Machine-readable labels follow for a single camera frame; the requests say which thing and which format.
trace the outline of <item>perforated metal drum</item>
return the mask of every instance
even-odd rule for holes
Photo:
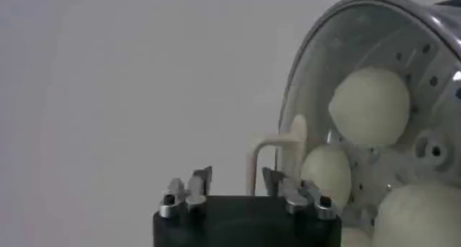
[[[343,0],[314,24],[288,78],[279,131],[303,114],[307,152],[324,143],[344,147],[352,168],[346,225],[372,232],[377,206],[395,187],[422,179],[461,187],[460,59],[461,8],[449,2]],[[328,113],[335,88],[366,66],[394,71],[411,94],[406,131],[385,148],[352,145]],[[290,174],[292,162],[279,151],[275,168]]]

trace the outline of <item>white plastic rod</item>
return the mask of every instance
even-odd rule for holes
[[[268,145],[282,148],[291,148],[295,160],[295,178],[300,178],[300,169],[303,164],[305,141],[307,138],[306,122],[302,115],[297,115],[288,134],[268,135],[259,141],[246,156],[246,195],[254,196],[256,186],[256,169],[258,166],[259,151]]]

